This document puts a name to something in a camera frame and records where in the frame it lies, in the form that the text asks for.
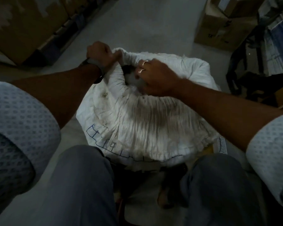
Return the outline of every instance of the wooden pallet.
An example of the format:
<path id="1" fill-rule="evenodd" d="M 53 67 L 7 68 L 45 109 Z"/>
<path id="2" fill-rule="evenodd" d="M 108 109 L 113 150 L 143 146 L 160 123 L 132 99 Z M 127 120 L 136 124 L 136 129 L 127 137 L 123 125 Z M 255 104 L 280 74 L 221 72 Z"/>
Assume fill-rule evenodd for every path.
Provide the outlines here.
<path id="1" fill-rule="evenodd" d="M 66 48 L 77 37 L 86 24 L 98 12 L 103 0 L 93 0 L 82 5 L 53 35 L 23 62 L 23 65 L 44 67 L 54 64 Z"/>

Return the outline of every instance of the white bag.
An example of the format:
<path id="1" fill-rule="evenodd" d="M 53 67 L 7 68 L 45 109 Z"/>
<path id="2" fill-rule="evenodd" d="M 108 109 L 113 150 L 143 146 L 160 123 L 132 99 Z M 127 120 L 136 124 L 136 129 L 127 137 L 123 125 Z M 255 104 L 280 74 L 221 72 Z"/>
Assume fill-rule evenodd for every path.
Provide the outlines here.
<path id="1" fill-rule="evenodd" d="M 121 51 L 122 65 L 137 66 L 141 59 L 156 58 L 178 76 L 218 90 L 209 64 L 203 60 Z M 113 163 L 127 165 L 133 171 L 158 170 L 193 159 L 219 137 L 203 118 L 180 100 L 134 94 L 132 88 L 125 85 L 119 63 L 101 83 L 92 85 L 76 118 L 89 145 L 100 148 Z"/>

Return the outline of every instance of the hand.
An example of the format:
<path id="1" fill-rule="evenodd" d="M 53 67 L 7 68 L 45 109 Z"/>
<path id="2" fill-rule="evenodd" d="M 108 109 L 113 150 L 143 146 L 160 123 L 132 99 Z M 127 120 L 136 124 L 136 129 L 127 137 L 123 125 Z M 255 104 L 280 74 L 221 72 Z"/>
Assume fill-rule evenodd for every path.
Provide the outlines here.
<path id="1" fill-rule="evenodd" d="M 135 70 L 135 74 L 147 83 L 143 88 L 144 92 L 147 95 L 174 97 L 174 90 L 178 87 L 181 78 L 157 59 L 144 62 L 140 60 Z"/>
<path id="2" fill-rule="evenodd" d="M 93 45 L 87 47 L 87 58 L 92 58 L 100 62 L 104 67 L 104 71 L 108 72 L 110 68 L 122 57 L 121 51 L 111 52 L 108 45 L 102 42 L 94 42 Z"/>

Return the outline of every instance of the leg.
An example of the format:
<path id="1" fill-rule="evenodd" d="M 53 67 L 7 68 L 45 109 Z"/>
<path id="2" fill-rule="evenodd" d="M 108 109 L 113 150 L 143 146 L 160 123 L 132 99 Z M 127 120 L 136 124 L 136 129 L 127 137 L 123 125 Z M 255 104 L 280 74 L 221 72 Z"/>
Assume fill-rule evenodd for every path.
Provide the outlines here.
<path id="1" fill-rule="evenodd" d="M 201 157 L 180 181 L 186 225 L 263 225 L 257 196 L 240 163 L 225 154 Z"/>
<path id="2" fill-rule="evenodd" d="M 79 145 L 60 156 L 35 225 L 117 225 L 113 172 L 101 154 Z"/>

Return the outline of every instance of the gray concrete floor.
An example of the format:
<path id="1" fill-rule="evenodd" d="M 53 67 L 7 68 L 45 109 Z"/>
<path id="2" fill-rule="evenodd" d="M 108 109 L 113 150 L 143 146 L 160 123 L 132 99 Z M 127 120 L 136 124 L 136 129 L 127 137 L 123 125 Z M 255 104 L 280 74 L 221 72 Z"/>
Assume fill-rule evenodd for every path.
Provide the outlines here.
<path id="1" fill-rule="evenodd" d="M 203 59 L 210 64 L 211 75 L 222 91 L 229 92 L 225 74 L 230 53 L 193 43 L 197 23 L 205 2 L 206 0 L 110 1 L 89 22 L 59 60 L 53 66 L 43 68 L 40 72 L 49 74 L 77 67 L 86 57 L 86 47 L 99 40 L 107 43 L 111 48 L 122 47 L 132 52 L 170 53 Z M 61 132 L 60 146 L 42 178 L 29 192 L 17 196 L 12 201 L 0 216 L 0 226 L 33 225 L 30 219 L 42 204 L 46 186 L 56 165 L 58 155 L 73 145 L 87 144 L 83 131 L 75 119 L 72 119 Z M 244 155 L 234 146 L 230 147 L 230 152 L 240 155 L 238 158 L 241 162 L 245 160 Z M 152 197 L 147 199 L 149 200 L 148 208 L 135 201 L 136 196 L 133 196 L 133 201 L 127 207 L 129 209 L 126 213 L 129 215 L 128 220 L 144 226 L 178 225 L 182 219 L 181 214 L 172 214 L 179 217 L 173 220 L 170 220 L 169 213 L 154 214 L 154 209 L 157 209 L 155 195 L 158 187 L 153 189 Z M 145 209 L 152 212 L 148 218 L 143 217 L 147 216 Z"/>

